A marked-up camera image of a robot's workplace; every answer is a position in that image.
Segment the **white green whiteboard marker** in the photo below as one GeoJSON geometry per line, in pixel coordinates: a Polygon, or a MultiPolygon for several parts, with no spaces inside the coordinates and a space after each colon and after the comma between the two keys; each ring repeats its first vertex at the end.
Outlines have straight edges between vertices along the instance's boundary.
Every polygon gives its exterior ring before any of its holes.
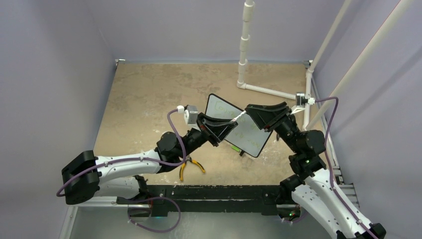
{"type": "Polygon", "coordinates": [[[236,122],[237,120],[239,120],[243,115],[246,114],[246,111],[242,111],[239,115],[237,115],[236,117],[234,117],[231,122],[236,122]]]}

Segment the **black-framed whiteboard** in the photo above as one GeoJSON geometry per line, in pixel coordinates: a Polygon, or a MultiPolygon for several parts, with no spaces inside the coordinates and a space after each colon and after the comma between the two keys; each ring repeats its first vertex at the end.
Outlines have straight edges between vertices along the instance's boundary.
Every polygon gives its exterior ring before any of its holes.
{"type": "MultiPolygon", "coordinates": [[[[244,110],[221,98],[216,94],[209,94],[205,114],[218,119],[233,119],[244,110]]],[[[257,158],[262,152],[271,133],[260,130],[247,114],[237,121],[238,126],[225,138],[227,142],[236,146],[240,151],[257,158]]]]}

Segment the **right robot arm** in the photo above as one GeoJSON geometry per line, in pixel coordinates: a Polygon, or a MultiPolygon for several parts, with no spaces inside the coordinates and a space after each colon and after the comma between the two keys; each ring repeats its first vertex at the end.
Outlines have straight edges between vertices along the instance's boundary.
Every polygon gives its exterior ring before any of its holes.
{"type": "Polygon", "coordinates": [[[274,131],[293,151],[294,175],[280,183],[280,198],[305,209],[333,239],[383,239],[387,232],[373,223],[349,200],[335,182],[332,166],[320,154],[326,151],[320,130],[301,131],[286,102],[264,106],[249,104],[246,113],[259,129],[274,131]]]}

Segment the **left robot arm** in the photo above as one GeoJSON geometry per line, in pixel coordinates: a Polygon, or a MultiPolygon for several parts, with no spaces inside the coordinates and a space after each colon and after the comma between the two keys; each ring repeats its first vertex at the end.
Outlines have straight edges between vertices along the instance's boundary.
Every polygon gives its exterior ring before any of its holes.
{"type": "Polygon", "coordinates": [[[139,174],[170,172],[190,159],[192,152],[205,143],[217,147],[238,125],[234,119],[217,119],[199,113],[195,123],[184,136],[180,136],[170,111],[167,120],[172,131],[161,135],[152,150],[124,156],[96,156],[86,150],[76,156],[62,170],[63,185],[57,197],[64,197],[67,205],[76,205],[93,197],[117,196],[141,204],[148,199],[147,188],[130,186],[119,179],[139,174]]]}

